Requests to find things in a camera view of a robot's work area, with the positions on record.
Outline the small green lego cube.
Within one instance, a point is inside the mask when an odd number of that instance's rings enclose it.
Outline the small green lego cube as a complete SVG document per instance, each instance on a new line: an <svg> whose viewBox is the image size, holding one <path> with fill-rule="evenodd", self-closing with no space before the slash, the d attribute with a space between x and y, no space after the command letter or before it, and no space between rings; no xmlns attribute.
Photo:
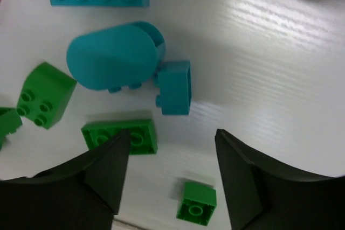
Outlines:
<svg viewBox="0 0 345 230"><path fill-rule="evenodd" d="M185 182L176 218L207 226L217 207L216 190L198 182Z"/></svg>

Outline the small cyan lego brick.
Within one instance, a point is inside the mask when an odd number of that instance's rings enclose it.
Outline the small cyan lego brick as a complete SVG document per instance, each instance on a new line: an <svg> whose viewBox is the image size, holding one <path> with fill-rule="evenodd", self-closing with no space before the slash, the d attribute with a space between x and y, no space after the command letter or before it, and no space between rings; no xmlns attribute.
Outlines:
<svg viewBox="0 0 345 230"><path fill-rule="evenodd" d="M166 61L161 64L154 76L159 88L156 107L163 115L188 115L190 111L191 66L190 61Z"/></svg>

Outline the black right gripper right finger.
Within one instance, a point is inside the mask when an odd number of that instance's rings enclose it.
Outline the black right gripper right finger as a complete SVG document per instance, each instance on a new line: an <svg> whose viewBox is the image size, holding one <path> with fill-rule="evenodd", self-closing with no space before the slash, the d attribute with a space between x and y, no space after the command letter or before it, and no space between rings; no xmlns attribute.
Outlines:
<svg viewBox="0 0 345 230"><path fill-rule="evenodd" d="M287 165L224 129L215 135L232 229L344 229L344 177Z"/></svg>

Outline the green sloped lego brick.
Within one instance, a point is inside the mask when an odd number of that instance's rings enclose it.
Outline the green sloped lego brick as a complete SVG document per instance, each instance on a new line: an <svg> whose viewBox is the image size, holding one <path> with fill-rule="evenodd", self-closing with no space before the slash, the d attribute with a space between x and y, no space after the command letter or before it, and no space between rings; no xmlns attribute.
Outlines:
<svg viewBox="0 0 345 230"><path fill-rule="evenodd" d="M15 133L21 126L22 120L16 108L1 107L1 148L6 136Z"/></svg>

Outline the cyan oval lego piece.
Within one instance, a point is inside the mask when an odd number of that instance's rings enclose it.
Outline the cyan oval lego piece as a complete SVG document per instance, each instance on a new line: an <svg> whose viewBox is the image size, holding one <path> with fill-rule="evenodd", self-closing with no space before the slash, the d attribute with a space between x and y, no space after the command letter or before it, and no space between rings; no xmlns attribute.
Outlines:
<svg viewBox="0 0 345 230"><path fill-rule="evenodd" d="M148 22L137 21L74 38L66 62L82 86L114 93L124 86L139 88L156 72L165 50L162 33Z"/></svg>

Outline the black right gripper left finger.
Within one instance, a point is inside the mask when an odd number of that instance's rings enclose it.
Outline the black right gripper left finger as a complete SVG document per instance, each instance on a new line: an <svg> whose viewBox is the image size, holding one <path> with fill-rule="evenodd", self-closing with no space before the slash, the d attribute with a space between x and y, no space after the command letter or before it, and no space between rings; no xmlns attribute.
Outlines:
<svg viewBox="0 0 345 230"><path fill-rule="evenodd" d="M1 181L1 229L111 229L118 214L130 132L28 178Z"/></svg>

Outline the green square lego brick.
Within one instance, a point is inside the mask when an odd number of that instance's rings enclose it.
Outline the green square lego brick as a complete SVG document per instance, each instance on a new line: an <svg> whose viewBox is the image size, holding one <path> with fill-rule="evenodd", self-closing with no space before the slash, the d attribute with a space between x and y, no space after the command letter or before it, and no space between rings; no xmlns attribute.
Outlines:
<svg viewBox="0 0 345 230"><path fill-rule="evenodd" d="M76 84L64 72L43 62L25 79L17 113L38 127L50 129L61 120Z"/></svg>

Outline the green long lego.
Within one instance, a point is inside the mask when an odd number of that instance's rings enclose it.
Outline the green long lego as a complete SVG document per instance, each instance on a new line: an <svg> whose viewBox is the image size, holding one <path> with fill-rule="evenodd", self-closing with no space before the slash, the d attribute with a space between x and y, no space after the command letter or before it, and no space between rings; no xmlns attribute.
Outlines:
<svg viewBox="0 0 345 230"><path fill-rule="evenodd" d="M151 119L91 122L81 128L81 133L87 147L94 149L111 139L122 129L130 131L131 155L157 153L156 130Z"/></svg>

